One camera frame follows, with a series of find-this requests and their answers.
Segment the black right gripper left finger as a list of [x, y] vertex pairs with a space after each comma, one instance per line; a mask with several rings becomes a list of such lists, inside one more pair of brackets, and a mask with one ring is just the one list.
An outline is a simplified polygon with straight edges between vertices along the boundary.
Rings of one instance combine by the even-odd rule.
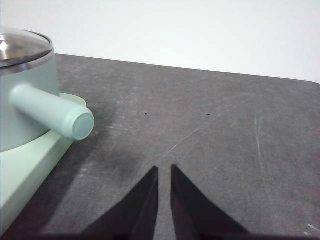
[[153, 166], [114, 207], [77, 240], [152, 240], [159, 208], [159, 169]]

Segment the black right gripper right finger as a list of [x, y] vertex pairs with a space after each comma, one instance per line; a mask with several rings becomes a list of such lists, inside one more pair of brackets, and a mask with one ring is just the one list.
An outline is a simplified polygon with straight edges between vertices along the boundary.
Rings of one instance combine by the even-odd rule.
[[178, 240], [226, 240], [251, 235], [211, 202], [175, 164], [171, 166], [170, 204]]

